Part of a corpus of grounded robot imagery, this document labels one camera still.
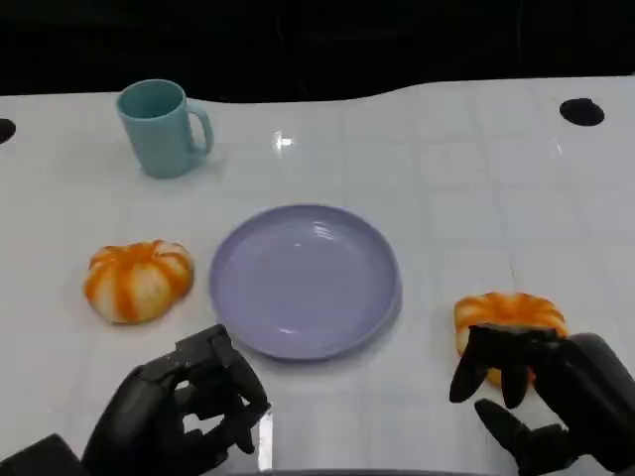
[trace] table surface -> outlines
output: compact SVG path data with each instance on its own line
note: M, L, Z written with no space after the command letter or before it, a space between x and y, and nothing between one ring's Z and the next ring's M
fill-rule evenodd
M589 97L599 126L560 104ZM0 98L0 457L51 432L80 452L128 371L214 323L206 274L220 241L284 203L343 206L392 244L401 315L344 358L313 365L248 353L274 404L274 467L514 474L470 404L451 405L451 308L491 290L551 298L570 329L601 334L635 370L635 79L428 84L326 103L201 102L208 164L144 177L114 94ZM101 246L155 238L194 256L191 294L162 320L104 323L81 292ZM501 401L497 391L477 396ZM530 395L530 426L556 417ZM223 468L254 466L235 455ZM601 474L590 458L570 470Z

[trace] ceramic mug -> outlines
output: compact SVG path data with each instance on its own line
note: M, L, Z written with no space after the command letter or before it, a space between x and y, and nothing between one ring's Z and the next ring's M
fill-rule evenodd
M117 99L119 117L143 171L168 179L195 167L211 151L211 125L202 108L188 104L183 89L165 79L147 79L125 88ZM198 118L205 144L194 142L189 114Z

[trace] plate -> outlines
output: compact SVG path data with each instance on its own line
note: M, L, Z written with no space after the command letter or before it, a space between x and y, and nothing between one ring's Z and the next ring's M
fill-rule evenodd
M235 338L295 360L360 344L401 299L386 239L358 216L320 205L283 206L240 225L213 258L209 290Z

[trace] orange pumpkin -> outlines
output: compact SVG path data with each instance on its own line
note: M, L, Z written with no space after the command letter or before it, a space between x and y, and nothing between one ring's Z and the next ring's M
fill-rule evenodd
M90 305L114 323L156 319L191 288L188 251L163 240L105 246L90 260L83 291Z
M562 337L569 333L563 315L551 301L543 297L525 293L468 296L454 306L456 349L459 355L467 346L469 326L484 323L551 327ZM500 385L499 370L490 369L487 378L493 384Z

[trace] robotic hand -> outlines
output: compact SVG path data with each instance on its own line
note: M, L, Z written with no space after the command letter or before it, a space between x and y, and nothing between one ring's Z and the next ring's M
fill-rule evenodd
M184 387L179 383L187 382ZM101 416L81 458L91 476L194 476L218 466L236 444L254 452L251 428L267 395L222 325L177 343L134 369ZM210 432L185 432L183 418L223 416Z
M567 468L583 454L613 472L635 465L635 382L600 337L563 339L551 329L473 325L449 400L471 397L490 367L502 371L510 409L523 401L531 370L536 392L568 427L531 430L491 401L474 404L487 429L516 459L521 476Z

